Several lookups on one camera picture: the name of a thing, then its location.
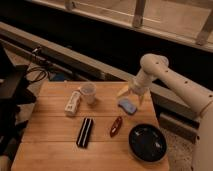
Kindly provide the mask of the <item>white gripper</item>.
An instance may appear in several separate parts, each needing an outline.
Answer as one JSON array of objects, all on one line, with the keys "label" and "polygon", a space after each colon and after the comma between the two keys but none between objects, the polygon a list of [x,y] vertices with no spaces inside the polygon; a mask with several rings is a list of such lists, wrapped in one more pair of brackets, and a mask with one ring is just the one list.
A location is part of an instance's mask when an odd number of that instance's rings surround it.
[{"label": "white gripper", "polygon": [[130,87],[125,85],[117,93],[117,97],[120,98],[122,96],[127,96],[132,91],[134,94],[138,95],[138,103],[139,105],[142,105],[145,93],[149,90],[151,84],[152,79],[150,76],[135,76],[130,84]]}]

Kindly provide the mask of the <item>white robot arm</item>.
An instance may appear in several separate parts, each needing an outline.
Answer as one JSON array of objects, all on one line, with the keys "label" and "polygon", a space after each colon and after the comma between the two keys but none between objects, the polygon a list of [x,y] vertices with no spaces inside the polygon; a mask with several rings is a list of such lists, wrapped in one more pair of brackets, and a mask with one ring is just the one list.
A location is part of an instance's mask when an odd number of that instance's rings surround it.
[{"label": "white robot arm", "polygon": [[169,67],[168,58],[152,53],[140,59],[141,69],[118,93],[118,97],[129,93],[141,98],[155,79],[161,80],[180,97],[198,116],[195,149],[192,157],[193,171],[213,171],[213,91],[178,74]]}]

